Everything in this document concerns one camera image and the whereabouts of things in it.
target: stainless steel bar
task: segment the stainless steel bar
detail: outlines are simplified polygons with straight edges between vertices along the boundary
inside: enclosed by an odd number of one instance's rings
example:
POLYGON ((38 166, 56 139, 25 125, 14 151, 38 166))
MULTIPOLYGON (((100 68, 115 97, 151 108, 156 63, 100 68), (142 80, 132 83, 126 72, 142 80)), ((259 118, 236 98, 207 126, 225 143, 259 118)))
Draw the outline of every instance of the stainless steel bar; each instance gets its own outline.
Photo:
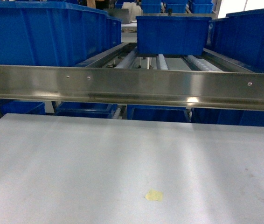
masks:
POLYGON ((114 57, 118 56, 124 47, 126 47, 129 43, 122 43, 114 48, 111 48, 107 51, 104 51, 98 55, 95 55, 79 64, 76 64, 75 67, 85 67, 85 68, 99 68, 104 64, 108 63, 114 57))
POLYGON ((189 6, 188 6, 188 5, 186 5, 186 13, 187 13, 187 14, 192 14, 192 12, 190 11, 190 9, 189 9, 189 6))
POLYGON ((0 98, 264 110, 264 74, 0 65, 0 98))
POLYGON ((216 67, 220 68, 223 71, 229 71, 229 72, 257 72, 262 73, 262 71, 259 71, 252 66, 246 65, 240 61, 237 61, 235 59, 232 59, 230 57, 226 57, 224 55, 218 54, 214 51, 211 51, 209 49, 204 49, 203 54, 201 56, 203 59, 209 61, 216 67))
POLYGON ((245 6, 244 6, 244 9, 243 9, 243 11, 245 11, 245 10, 246 10, 246 7, 247 7, 247 2, 248 2, 248 0, 246 0, 246 2, 245 2, 245 6))
POLYGON ((215 8, 215 17, 213 17, 213 19, 217 19, 218 18, 219 12, 220 12, 221 3, 222 3, 222 0, 217 0, 216 8, 215 8))

